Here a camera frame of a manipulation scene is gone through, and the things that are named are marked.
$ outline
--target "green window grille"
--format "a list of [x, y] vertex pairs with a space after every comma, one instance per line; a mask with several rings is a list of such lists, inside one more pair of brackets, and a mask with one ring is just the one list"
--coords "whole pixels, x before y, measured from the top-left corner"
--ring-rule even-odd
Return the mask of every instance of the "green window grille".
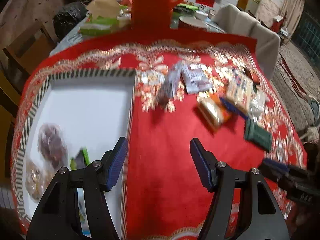
[[306, 6], [292, 41], [307, 56], [311, 65], [320, 69], [320, 24]]

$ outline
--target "striped tray border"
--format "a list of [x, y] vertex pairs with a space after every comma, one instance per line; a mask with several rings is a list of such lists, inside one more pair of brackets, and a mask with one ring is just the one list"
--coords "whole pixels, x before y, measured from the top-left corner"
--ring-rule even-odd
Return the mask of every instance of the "striped tray border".
[[[48, 75], [45, 81], [43, 82], [39, 92], [37, 93], [35, 100], [32, 103], [32, 107], [29, 110], [28, 117], [26, 119], [22, 136], [20, 139], [20, 146], [18, 149], [17, 162], [16, 162], [16, 178], [15, 178], [15, 186], [16, 186], [16, 196], [17, 196], [17, 208], [20, 218], [25, 219], [29, 224], [31, 222], [31, 218], [26, 214], [24, 203], [23, 203], [23, 193], [22, 193], [22, 170], [24, 164], [25, 150], [28, 142], [28, 137], [30, 133], [30, 129], [33, 123], [33, 119], [36, 116], [37, 110], [40, 106], [42, 99], [46, 91], [48, 90], [50, 83], [52, 80], [59, 79], [70, 79], [70, 78], [87, 78], [87, 77], [132, 77], [135, 78], [136, 70], [131, 68], [122, 68], [122, 69], [100, 69], [100, 68], [79, 68], [76, 70], [68, 71], [68, 72], [59, 72], [55, 74]], [[128, 117], [128, 126], [127, 126], [127, 139], [130, 140], [131, 134], [131, 123], [132, 123], [132, 113], [133, 113], [133, 103], [134, 103], [134, 95], [135, 95], [135, 85], [132, 90], [132, 99], [131, 99], [131, 109]], [[123, 168], [123, 185], [121, 192], [121, 238], [126, 238], [126, 175], [127, 175], [127, 165], [128, 165], [128, 156], [124, 162]]]

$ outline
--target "black plastic bag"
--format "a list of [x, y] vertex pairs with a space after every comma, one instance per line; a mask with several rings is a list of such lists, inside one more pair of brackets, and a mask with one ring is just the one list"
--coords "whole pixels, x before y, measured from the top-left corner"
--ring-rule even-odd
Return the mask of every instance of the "black plastic bag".
[[87, 14], [85, 8], [92, 0], [81, 0], [69, 3], [53, 17], [54, 31], [62, 40]]

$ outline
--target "blue gripper pad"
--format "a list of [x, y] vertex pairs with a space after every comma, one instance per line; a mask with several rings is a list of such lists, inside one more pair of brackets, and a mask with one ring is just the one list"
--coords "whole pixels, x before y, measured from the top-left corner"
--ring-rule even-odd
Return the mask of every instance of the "blue gripper pad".
[[198, 138], [193, 138], [190, 141], [190, 153], [198, 171], [202, 186], [206, 187], [208, 191], [213, 188], [211, 169], [205, 160], [202, 152], [205, 152], [202, 144]]
[[235, 114], [238, 114], [242, 116], [244, 119], [248, 119], [249, 117], [246, 116], [244, 113], [242, 113], [238, 108], [236, 108], [233, 104], [225, 100], [224, 98], [220, 97], [220, 101], [223, 103], [226, 109], [228, 109], [230, 112], [233, 112]]
[[106, 182], [108, 191], [110, 191], [111, 188], [116, 185], [127, 153], [128, 140], [125, 137], [120, 137], [116, 146], [112, 150], [112, 153], [110, 154], [113, 159], [108, 169], [108, 179]]
[[263, 159], [262, 163], [267, 164], [269, 166], [273, 166], [273, 168], [275, 168], [279, 171], [282, 171], [282, 172], [289, 172], [290, 171], [290, 169], [288, 168], [287, 165], [285, 165], [283, 163], [276, 162], [276, 161], [271, 160], [269, 158]]

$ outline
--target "curtain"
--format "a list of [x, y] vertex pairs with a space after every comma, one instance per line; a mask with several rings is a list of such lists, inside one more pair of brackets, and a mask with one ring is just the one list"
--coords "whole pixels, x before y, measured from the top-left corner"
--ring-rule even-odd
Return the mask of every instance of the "curtain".
[[284, 16], [284, 14], [287, 12], [285, 26], [287, 27], [289, 33], [289, 36], [284, 43], [287, 43], [291, 39], [298, 26], [304, 7], [304, 2], [305, 0], [284, 0], [280, 15]]

